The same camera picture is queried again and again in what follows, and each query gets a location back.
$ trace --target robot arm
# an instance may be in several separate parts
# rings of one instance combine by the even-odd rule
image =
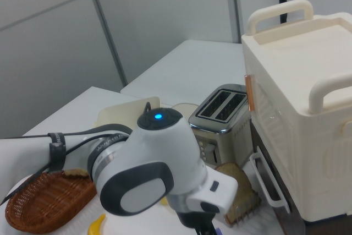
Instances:
[[[66,134],[67,152],[92,136],[82,147],[67,154],[63,169],[88,170],[102,206],[120,216],[138,214],[164,196],[187,222],[189,214],[225,215],[237,182],[200,159],[195,136],[185,118],[170,108],[145,112],[133,132],[125,128]],[[28,174],[50,161],[48,136],[0,140],[0,198]]]

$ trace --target wicker basket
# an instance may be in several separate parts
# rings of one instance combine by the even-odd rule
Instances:
[[[95,195],[89,177],[42,173],[9,200],[5,217],[20,231],[48,233],[69,222]]]

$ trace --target container lid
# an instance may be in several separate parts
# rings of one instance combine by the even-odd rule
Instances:
[[[352,15],[314,16],[243,40],[299,113],[352,105]]]

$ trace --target stainless steel toaster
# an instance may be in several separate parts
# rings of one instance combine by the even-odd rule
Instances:
[[[236,162],[242,166],[252,153],[246,87],[218,87],[190,116],[203,160],[213,166]]]

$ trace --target white bread box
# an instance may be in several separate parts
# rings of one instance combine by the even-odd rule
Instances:
[[[307,0],[257,10],[242,37],[252,122],[306,221],[352,212],[352,15],[313,13]]]

